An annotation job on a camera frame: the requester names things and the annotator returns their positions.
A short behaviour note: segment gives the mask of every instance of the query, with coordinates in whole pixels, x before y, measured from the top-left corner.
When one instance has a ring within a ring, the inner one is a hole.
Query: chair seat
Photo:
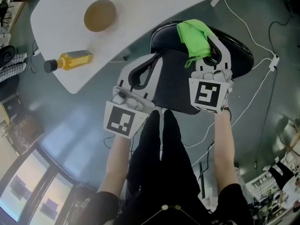
[[[156,106],[181,113],[196,114],[190,102],[189,78],[195,71],[195,62],[185,68],[189,60],[188,49],[180,42],[176,25],[182,21],[167,22],[154,30],[151,36],[150,53],[159,53],[163,57],[163,67],[157,84],[153,102]],[[249,49],[233,37],[210,28],[231,54],[232,78],[251,71],[253,55]]]
[[[181,43],[177,32],[177,24],[183,21],[167,22],[157,27],[151,36],[150,53],[156,53],[160,49],[171,48],[188,54],[188,49]],[[254,59],[250,50],[238,40],[210,27],[231,55],[232,78],[243,76],[251,71]]]

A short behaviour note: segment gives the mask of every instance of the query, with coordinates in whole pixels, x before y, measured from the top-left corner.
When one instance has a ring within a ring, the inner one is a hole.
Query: wrist strap
[[[229,107],[225,107],[223,110],[227,110],[230,113],[230,121],[231,121],[231,111],[230,111]]]

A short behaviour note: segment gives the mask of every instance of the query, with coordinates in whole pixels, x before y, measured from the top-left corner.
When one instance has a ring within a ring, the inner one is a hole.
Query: black cap
[[[44,63],[44,70],[46,73],[51,73],[57,69],[57,61],[55,59],[48,60]]]

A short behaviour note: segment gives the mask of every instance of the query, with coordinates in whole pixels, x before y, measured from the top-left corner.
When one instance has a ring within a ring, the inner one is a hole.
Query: black pants
[[[160,161],[159,118],[159,112],[154,110],[144,125],[139,146],[129,164],[126,199],[136,194],[139,188],[149,193],[169,194],[170,199],[188,195],[197,197],[199,184],[171,110],[164,113],[163,155]]]
[[[276,183],[278,184],[279,188],[282,190],[285,184],[294,176],[294,173],[288,169],[286,166],[284,166],[280,161],[276,163],[276,165],[280,168],[280,170],[283,172],[283,175],[281,175],[279,172],[276,171],[275,168],[271,167],[269,169],[269,172],[272,174],[273,178],[276,180]]]

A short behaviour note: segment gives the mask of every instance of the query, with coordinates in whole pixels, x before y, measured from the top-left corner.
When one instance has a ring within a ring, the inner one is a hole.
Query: black sleeve
[[[253,225],[247,201],[239,184],[231,184],[221,191],[213,215],[224,223],[233,221],[237,225]]]
[[[119,199],[108,192],[96,193],[76,222],[76,225],[103,225],[117,217]]]

